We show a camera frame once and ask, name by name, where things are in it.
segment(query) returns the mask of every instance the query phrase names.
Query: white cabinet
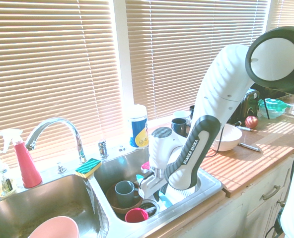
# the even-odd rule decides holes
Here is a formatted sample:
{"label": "white cabinet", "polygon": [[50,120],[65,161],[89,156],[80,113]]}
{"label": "white cabinet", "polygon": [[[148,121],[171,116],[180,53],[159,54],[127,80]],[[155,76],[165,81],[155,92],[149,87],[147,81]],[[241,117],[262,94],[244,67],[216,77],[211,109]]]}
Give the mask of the white cabinet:
{"label": "white cabinet", "polygon": [[[291,156],[252,182],[232,198],[196,218],[171,238],[264,238],[274,225],[280,205],[287,192]],[[262,195],[273,195],[263,200]]]}
{"label": "white cabinet", "polygon": [[[278,207],[280,207],[277,201],[282,195],[282,193],[275,194],[246,217],[243,238],[265,237],[266,232],[274,225],[279,211]],[[272,234],[273,231],[268,234],[268,238],[271,238]]]}

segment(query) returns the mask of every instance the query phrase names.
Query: faucet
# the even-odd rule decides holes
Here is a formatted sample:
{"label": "faucet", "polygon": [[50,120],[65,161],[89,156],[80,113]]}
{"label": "faucet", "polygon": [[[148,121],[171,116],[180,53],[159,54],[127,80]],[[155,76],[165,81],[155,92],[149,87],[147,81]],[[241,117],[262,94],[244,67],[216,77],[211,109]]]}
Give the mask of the faucet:
{"label": "faucet", "polygon": [[85,163],[86,158],[85,158],[85,155],[83,152],[81,136],[79,135],[77,128],[70,121],[63,119],[63,118],[49,118],[49,119],[46,119],[43,122],[41,122],[39,125],[37,125],[33,129],[33,131],[30,133],[30,135],[28,136],[26,143],[25,143],[25,147],[28,150],[34,150],[36,141],[37,141],[39,135],[41,134],[41,132],[43,132],[43,130],[45,128],[47,128],[48,126],[50,126],[56,122],[61,122],[65,125],[67,125],[68,128],[71,130],[71,132],[74,135],[75,140],[76,140],[76,147],[77,147],[77,151],[78,151],[79,160],[82,164]]}

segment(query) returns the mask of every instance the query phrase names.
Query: bottle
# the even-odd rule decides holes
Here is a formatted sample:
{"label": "bottle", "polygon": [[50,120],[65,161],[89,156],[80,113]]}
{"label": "bottle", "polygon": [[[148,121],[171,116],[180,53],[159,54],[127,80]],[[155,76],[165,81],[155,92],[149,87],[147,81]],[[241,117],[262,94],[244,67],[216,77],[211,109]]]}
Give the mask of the bottle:
{"label": "bottle", "polygon": [[130,127],[130,145],[135,149],[147,147],[147,109],[144,105],[135,104],[128,111],[128,123]]}
{"label": "bottle", "polygon": [[12,141],[21,171],[23,186],[25,188],[31,188],[41,183],[42,178],[33,163],[30,153],[24,146],[24,142],[20,136],[21,134],[22,130],[20,129],[0,131],[0,135],[4,139],[3,152],[5,153],[8,150],[9,144]]}
{"label": "bottle", "polygon": [[17,183],[10,174],[9,166],[0,159],[0,197],[6,197],[16,191],[16,189]]}

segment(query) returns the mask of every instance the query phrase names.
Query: window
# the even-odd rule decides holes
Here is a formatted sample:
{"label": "window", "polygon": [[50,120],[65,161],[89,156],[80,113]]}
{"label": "window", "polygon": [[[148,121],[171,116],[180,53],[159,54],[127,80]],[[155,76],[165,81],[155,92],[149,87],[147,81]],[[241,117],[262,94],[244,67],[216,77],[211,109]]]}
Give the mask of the window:
{"label": "window", "polygon": [[219,51],[263,33],[267,7],[267,0],[126,0],[134,100],[148,119],[188,110]]}
{"label": "window", "polygon": [[[23,129],[25,141],[51,117],[70,120],[85,146],[123,133],[107,0],[0,1],[0,131]],[[69,129],[55,124],[31,155],[39,161],[75,147]],[[1,158],[17,166],[12,146]]]}
{"label": "window", "polygon": [[294,26],[294,0],[273,0],[271,2],[267,30],[280,26]]}

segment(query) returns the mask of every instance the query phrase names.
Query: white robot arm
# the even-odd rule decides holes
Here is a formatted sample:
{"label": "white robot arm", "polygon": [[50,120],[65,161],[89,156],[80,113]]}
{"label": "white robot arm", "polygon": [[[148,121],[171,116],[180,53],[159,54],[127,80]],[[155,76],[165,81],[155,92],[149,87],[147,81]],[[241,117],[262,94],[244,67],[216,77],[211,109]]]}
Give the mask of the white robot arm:
{"label": "white robot arm", "polygon": [[[154,173],[141,183],[140,195],[147,198],[166,183],[178,190],[194,187],[213,140],[254,82],[294,94],[294,27],[269,31],[250,47],[221,50],[198,91],[187,140],[167,127],[152,133],[149,162]],[[281,221],[285,234],[294,238],[294,176]]]}

